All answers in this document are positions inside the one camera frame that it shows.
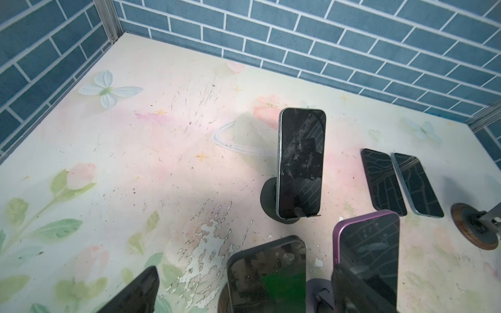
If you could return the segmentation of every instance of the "smartphone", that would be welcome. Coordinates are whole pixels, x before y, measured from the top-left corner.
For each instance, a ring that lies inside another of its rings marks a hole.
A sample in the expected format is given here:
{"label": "smartphone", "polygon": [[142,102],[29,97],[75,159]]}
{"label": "smartphone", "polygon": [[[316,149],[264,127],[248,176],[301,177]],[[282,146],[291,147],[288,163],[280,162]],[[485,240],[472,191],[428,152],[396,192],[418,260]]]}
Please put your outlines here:
{"label": "smartphone", "polygon": [[370,149],[363,149],[361,155],[374,208],[376,210],[390,210],[400,216],[407,215],[397,174],[390,156]]}
{"label": "smartphone", "polygon": [[156,267],[150,266],[97,313],[153,313],[159,286]]}
{"label": "smartphone", "polygon": [[396,311],[400,221],[381,210],[340,221],[333,232],[337,312]]}
{"label": "smartphone", "polygon": [[276,210],[282,219],[316,216],[320,211],[325,122],[322,110],[280,112]]}
{"label": "smartphone", "polygon": [[442,207],[419,159],[401,153],[392,153],[391,159],[411,210],[418,215],[443,217]]}
{"label": "smartphone", "polygon": [[226,269],[233,313],[306,311],[306,245],[299,237],[235,253]]}

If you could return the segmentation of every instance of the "purple phone frame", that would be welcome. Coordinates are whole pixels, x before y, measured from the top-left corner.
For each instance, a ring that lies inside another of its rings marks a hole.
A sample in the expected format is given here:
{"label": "purple phone frame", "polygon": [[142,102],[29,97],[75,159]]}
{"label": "purple phone frame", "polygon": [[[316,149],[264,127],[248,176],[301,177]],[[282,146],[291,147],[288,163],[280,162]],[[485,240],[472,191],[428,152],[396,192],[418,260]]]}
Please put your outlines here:
{"label": "purple phone frame", "polygon": [[380,210],[357,217],[347,218],[337,223],[334,227],[334,231],[332,232],[332,256],[334,258],[333,265],[339,265],[339,263],[341,262],[341,251],[339,246],[341,240],[341,232],[346,226],[389,214],[395,214],[397,217],[400,217],[396,212],[390,210]]}

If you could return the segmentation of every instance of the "copper disc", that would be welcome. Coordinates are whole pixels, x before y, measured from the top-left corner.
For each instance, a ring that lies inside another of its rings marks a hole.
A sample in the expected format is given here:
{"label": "copper disc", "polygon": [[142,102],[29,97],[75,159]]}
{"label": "copper disc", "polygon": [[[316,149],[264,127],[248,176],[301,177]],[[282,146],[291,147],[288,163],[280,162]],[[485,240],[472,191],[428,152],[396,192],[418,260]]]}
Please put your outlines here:
{"label": "copper disc", "polygon": [[494,250],[497,248],[498,239],[496,233],[490,230],[487,230],[486,233],[480,233],[468,221],[468,216],[478,213],[476,209],[464,203],[456,203],[450,208],[450,213],[457,229],[459,229],[469,242],[484,250]]}

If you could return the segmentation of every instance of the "blue brick wallpaper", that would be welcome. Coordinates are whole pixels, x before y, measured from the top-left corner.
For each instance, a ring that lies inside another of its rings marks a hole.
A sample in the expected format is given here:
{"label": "blue brick wallpaper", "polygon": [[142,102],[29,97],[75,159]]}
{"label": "blue brick wallpaper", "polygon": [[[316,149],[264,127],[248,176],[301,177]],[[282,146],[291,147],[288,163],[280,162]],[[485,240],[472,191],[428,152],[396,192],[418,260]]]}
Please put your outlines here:
{"label": "blue brick wallpaper", "polygon": [[478,130],[475,136],[501,170],[501,119]]}
{"label": "blue brick wallpaper", "polygon": [[106,50],[92,0],[1,0],[0,157]]}
{"label": "blue brick wallpaper", "polygon": [[115,0],[125,32],[464,122],[501,99],[497,0]]}

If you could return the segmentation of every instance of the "purple smartphone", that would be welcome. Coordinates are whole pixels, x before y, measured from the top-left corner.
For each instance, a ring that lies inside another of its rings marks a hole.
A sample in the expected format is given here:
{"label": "purple smartphone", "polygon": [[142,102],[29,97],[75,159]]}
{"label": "purple smartphone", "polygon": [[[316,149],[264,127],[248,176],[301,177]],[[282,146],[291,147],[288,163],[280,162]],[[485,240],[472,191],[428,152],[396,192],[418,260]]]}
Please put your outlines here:
{"label": "purple smartphone", "polygon": [[400,221],[381,210],[340,221],[332,234],[338,312],[395,311]]}

